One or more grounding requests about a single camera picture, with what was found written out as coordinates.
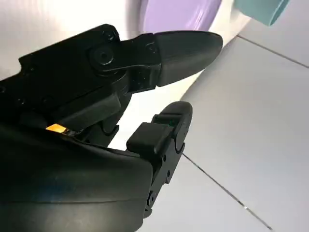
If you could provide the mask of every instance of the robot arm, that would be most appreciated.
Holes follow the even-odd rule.
[[[20,59],[0,82],[0,228],[8,232],[133,232],[149,216],[184,149],[192,118],[174,102],[142,123],[127,151],[106,148],[132,94],[208,66],[210,32],[120,41],[102,25]],[[45,130],[60,124],[66,130]]]

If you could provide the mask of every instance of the tile grout line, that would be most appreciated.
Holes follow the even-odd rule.
[[[285,56],[285,55],[282,55],[282,54],[280,54],[280,53],[278,53],[278,52],[275,52],[274,50],[271,50],[270,48],[267,48],[267,47],[265,47],[265,46],[263,46],[263,45],[260,45],[260,44],[258,44],[258,43],[256,43],[256,42],[253,42],[253,41],[251,41],[251,40],[248,40],[248,39],[242,37],[241,35],[237,35],[237,37],[240,38],[240,39],[243,39],[243,40],[245,40],[245,41],[247,41],[247,42],[249,42],[249,43],[251,43],[251,44],[254,44],[254,45],[256,45],[256,46],[258,46],[258,47],[260,47],[260,48],[262,48],[262,49],[265,49],[265,50],[267,50],[268,52],[271,52],[271,53],[273,53],[273,54],[275,54],[275,55],[277,55],[277,56],[280,56],[280,57],[282,57],[282,58],[284,58],[284,59],[287,59],[287,60],[289,60],[289,61],[291,61],[291,62],[293,62],[293,63],[295,63],[295,64],[301,65],[301,66],[303,66],[303,67],[309,69],[309,66],[308,66],[308,65],[305,65],[305,64],[303,64],[303,63],[300,63],[300,62],[298,62],[297,60],[294,60],[294,59],[289,58],[289,57],[287,57],[287,56]]]
[[[264,220],[262,220],[258,215],[256,215],[251,209],[246,207],[235,195],[233,195],[230,191],[228,191],[225,187],[223,187],[218,181],[216,181],[213,177],[211,177],[207,172],[204,171],[200,166],[198,166],[193,160],[191,160],[188,156],[183,153],[183,156],[186,157],[194,166],[196,166],[203,174],[209,177],[216,185],[218,185],[224,192],[226,192],[231,198],[233,198],[237,203],[239,203],[242,207],[244,207],[253,217],[255,217],[259,222],[261,222],[264,226],[266,226],[269,230],[273,230]]]

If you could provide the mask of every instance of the teal object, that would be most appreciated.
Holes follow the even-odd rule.
[[[267,25],[273,25],[289,0],[235,0],[235,6],[244,14]]]

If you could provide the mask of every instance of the tiled floor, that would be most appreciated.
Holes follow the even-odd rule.
[[[280,232],[309,228],[306,19],[274,31],[253,22],[183,97],[194,108],[185,154]]]
[[[184,156],[140,232],[267,232]]]

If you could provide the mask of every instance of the black plastic housing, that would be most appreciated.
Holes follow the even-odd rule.
[[[132,232],[153,169],[138,154],[0,124],[0,230]]]

